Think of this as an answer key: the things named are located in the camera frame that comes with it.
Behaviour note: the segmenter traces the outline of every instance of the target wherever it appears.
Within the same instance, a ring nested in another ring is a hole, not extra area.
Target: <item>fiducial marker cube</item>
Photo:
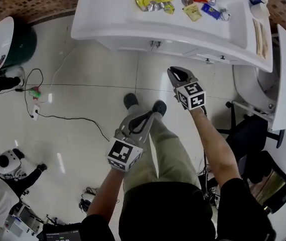
[[[198,81],[178,87],[177,96],[179,102],[188,110],[193,110],[206,104],[206,92]]]
[[[112,168],[126,172],[141,158],[142,153],[143,149],[140,147],[111,138],[105,156]]]

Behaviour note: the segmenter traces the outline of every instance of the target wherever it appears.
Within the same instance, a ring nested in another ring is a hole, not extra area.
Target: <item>blue package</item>
[[[201,10],[207,13],[208,15],[211,15],[216,20],[220,18],[220,13],[217,10],[215,10],[213,7],[209,6],[208,4],[204,4]]]

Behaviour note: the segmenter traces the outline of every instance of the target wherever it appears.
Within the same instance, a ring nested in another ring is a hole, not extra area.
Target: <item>black shirt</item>
[[[212,209],[194,185],[153,182],[125,194],[119,236],[127,240],[215,240]],[[262,207],[241,179],[221,188],[218,239],[270,240],[274,231]],[[82,222],[82,240],[114,240],[108,223],[99,215]]]

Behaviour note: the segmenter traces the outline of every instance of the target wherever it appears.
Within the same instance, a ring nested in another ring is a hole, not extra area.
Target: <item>green trash bin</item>
[[[2,69],[22,64],[34,54],[37,45],[37,35],[27,23],[14,18],[14,34],[6,61]]]

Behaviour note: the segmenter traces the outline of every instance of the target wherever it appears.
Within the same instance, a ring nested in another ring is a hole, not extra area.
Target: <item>power outlet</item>
[[[40,113],[40,110],[41,110],[41,108],[40,108],[39,106],[34,105],[33,114],[32,114],[34,121],[37,121],[37,119],[38,119],[38,113]]]

